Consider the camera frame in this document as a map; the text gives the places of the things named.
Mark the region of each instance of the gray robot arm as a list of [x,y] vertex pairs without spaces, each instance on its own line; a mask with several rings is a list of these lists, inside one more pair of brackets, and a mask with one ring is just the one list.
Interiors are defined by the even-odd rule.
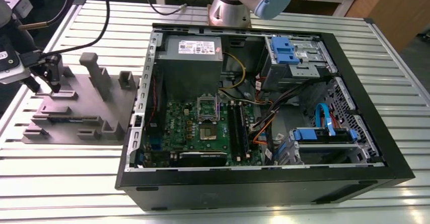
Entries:
[[277,17],[292,0],[214,0],[210,23],[217,26],[249,27],[250,10],[261,19]]

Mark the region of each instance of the power cable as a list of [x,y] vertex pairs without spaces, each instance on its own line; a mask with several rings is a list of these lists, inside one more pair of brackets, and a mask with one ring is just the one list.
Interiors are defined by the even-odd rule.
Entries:
[[101,41],[101,39],[103,38],[103,35],[106,33],[106,30],[109,28],[110,18],[111,18],[111,3],[110,3],[110,0],[105,0],[105,1],[106,1],[106,21],[105,21],[105,25],[103,25],[99,37],[91,43],[87,43],[85,45],[81,45],[81,46],[77,46],[77,47],[73,47],[73,48],[68,48],[68,49],[60,49],[60,50],[56,50],[56,51],[51,51],[48,53],[42,53],[42,57],[48,57],[48,56],[55,55],[55,54],[62,54],[62,53],[66,53],[66,52],[71,52],[74,50],[79,50],[79,49],[91,47]]

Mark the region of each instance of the blue plastic latch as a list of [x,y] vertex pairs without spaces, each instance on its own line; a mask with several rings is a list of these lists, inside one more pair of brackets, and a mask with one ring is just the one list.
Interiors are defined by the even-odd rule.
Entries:
[[316,140],[317,133],[314,129],[300,129],[304,140]]
[[296,57],[294,46],[290,43],[289,38],[273,37],[271,46],[277,56],[278,64],[300,64],[301,60]]
[[294,134],[294,140],[296,140],[296,141],[298,141],[298,140],[301,140],[301,139],[302,139],[302,135],[301,135],[301,133],[300,133],[300,131],[298,131],[298,130],[293,131],[293,134]]
[[357,135],[357,131],[354,129],[350,130],[350,135],[354,141],[358,140],[358,135]]

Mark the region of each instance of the green circuit board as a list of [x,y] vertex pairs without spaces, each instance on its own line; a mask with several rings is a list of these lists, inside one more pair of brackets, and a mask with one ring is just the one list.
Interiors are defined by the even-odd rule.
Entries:
[[[229,166],[262,165],[259,149],[250,151],[250,158],[238,161],[231,155],[229,111],[227,103],[217,107],[219,112],[218,122],[198,121],[197,102],[169,102],[166,114],[166,128],[161,151],[206,151],[229,154]],[[213,114],[211,106],[202,106],[205,114]],[[254,108],[243,106],[247,124],[254,123]]]

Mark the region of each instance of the yellow cable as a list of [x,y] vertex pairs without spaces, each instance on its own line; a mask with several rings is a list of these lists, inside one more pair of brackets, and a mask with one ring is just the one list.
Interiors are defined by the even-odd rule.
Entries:
[[222,90],[227,90],[227,89],[233,89],[233,88],[238,87],[242,84],[242,82],[245,81],[245,76],[246,76],[246,73],[247,73],[247,69],[245,68],[245,65],[243,65],[242,61],[233,54],[230,54],[227,52],[225,52],[225,54],[229,55],[239,63],[239,65],[242,67],[242,79],[233,86],[230,86],[230,87],[222,87],[221,88]]
[[262,128],[261,132],[258,133],[258,135],[255,136],[253,142],[257,141],[258,136],[262,134],[262,132],[265,131],[265,129],[267,128],[269,124],[271,123],[271,121],[275,119],[275,116],[270,119],[270,121],[266,123],[265,127]]

